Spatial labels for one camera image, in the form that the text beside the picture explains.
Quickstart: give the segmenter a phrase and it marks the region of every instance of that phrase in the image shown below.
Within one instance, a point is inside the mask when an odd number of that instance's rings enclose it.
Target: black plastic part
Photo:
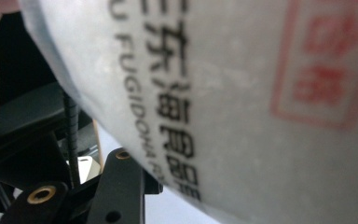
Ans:
[[[68,192],[71,216],[69,223],[86,223],[91,201],[95,196],[101,176],[98,175],[86,183]]]
[[[57,82],[51,83],[0,106],[0,138],[15,138],[52,119],[63,118],[61,87]]]
[[[0,149],[1,182],[18,189],[28,189],[45,181],[61,181],[70,186],[68,165],[53,133],[19,150],[21,147],[14,145]]]
[[[0,20],[0,105],[57,82],[48,63],[25,30],[20,12]]]
[[[54,186],[54,195],[46,202],[28,203],[28,197],[41,187]],[[24,191],[10,206],[0,220],[0,224],[61,224],[66,223],[69,210],[65,209],[67,187],[61,182],[44,182]]]
[[[3,205],[5,211],[10,207],[11,203],[14,201],[13,192],[7,190],[5,186],[0,182],[0,202]]]
[[[162,191],[163,185],[145,171],[145,194],[160,194]]]
[[[131,157],[118,159],[123,151],[115,150],[107,157],[88,223],[145,223],[144,170]]]

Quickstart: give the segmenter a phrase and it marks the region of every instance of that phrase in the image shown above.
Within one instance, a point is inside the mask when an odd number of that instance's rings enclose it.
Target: black metal bracket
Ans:
[[[120,148],[109,154],[101,176],[79,187],[45,182],[24,191],[0,223],[144,224],[145,194],[161,192],[159,182]]]

